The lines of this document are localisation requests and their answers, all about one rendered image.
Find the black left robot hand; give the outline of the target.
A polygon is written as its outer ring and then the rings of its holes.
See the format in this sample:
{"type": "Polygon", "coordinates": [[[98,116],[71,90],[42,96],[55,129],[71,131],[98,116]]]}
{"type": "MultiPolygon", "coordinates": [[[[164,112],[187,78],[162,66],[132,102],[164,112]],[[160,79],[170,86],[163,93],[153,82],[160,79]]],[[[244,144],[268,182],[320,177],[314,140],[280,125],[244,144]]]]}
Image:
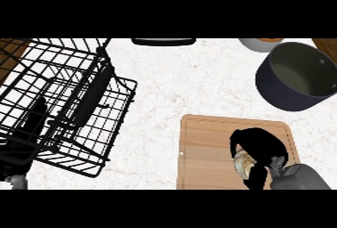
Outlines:
{"type": "Polygon", "coordinates": [[[6,144],[0,146],[0,151],[5,151],[9,157],[9,160],[0,159],[0,182],[9,176],[26,175],[30,172],[33,163],[31,155],[36,147],[30,146],[29,143],[39,141],[46,120],[46,111],[46,99],[42,97],[30,110],[24,126],[18,126],[12,134],[24,142],[8,140],[6,144]]]}

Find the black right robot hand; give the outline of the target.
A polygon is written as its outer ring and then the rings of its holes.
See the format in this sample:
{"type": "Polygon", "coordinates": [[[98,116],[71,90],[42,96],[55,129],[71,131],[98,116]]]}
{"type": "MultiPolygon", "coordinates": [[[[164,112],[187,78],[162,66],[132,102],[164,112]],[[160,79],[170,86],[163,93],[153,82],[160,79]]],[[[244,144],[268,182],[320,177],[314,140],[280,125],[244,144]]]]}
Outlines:
{"type": "Polygon", "coordinates": [[[253,127],[237,129],[230,137],[231,156],[235,162],[235,153],[244,149],[258,161],[250,169],[249,179],[244,185],[250,190],[262,190],[266,183],[268,168],[281,168],[289,161],[289,152],[283,141],[265,129],[253,127]]]}

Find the cream frosted cupcake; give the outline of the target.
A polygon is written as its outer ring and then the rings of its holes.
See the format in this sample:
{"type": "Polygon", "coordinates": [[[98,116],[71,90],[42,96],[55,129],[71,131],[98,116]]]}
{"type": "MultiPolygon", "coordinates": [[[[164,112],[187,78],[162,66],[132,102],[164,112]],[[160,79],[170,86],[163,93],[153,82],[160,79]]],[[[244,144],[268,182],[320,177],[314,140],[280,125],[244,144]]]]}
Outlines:
{"type": "Polygon", "coordinates": [[[244,180],[249,179],[250,169],[256,166],[258,161],[252,158],[247,151],[240,149],[235,153],[235,172],[240,174],[244,180]]]}

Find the pale wooden cutting board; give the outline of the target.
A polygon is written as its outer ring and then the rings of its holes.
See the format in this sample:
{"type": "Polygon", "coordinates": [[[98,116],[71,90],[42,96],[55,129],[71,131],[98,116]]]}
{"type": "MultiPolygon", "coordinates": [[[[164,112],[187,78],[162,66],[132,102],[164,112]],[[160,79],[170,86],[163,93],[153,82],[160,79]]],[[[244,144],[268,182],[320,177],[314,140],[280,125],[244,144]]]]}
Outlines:
{"type": "Polygon", "coordinates": [[[283,141],[292,166],[300,163],[290,126],[281,121],[187,114],[181,121],[176,188],[246,190],[235,172],[230,137],[237,129],[261,127],[283,141]]]}

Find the dark blue cooking pot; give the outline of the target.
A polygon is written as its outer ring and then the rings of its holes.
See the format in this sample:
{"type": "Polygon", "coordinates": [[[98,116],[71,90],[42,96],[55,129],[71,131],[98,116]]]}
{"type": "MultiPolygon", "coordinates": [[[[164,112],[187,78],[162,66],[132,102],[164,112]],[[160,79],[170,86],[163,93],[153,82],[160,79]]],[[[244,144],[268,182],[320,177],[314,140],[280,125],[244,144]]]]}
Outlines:
{"type": "Polygon", "coordinates": [[[314,46],[281,43],[259,66],[256,87],[275,108],[306,110],[337,94],[337,64],[314,46]]]}

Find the brown wooden board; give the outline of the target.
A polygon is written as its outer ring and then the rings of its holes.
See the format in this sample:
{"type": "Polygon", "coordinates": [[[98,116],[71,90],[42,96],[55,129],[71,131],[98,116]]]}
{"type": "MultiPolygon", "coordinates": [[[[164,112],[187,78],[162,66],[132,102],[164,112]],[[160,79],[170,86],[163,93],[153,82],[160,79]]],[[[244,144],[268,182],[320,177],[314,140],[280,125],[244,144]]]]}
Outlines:
{"type": "Polygon", "coordinates": [[[6,82],[12,69],[18,66],[18,60],[30,46],[30,41],[30,38],[0,38],[0,85],[6,82]]]}

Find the white round bowl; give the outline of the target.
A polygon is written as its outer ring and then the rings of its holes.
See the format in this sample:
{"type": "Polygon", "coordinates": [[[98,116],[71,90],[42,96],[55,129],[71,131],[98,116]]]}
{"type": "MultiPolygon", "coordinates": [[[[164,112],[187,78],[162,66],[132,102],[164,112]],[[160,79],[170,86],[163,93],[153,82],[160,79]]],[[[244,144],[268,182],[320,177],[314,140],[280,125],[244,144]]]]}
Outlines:
{"type": "Polygon", "coordinates": [[[281,43],[262,42],[256,38],[240,38],[241,44],[255,52],[269,53],[274,47],[281,43]]]}

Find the brown wooden cabinet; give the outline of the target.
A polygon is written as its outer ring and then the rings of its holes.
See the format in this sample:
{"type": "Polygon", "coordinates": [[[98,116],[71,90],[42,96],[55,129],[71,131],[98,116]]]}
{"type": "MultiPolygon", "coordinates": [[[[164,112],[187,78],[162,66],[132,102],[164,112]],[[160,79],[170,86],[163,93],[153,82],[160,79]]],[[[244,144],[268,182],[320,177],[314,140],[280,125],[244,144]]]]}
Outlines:
{"type": "Polygon", "coordinates": [[[337,63],[337,38],[314,38],[318,49],[332,57],[337,63]]]}

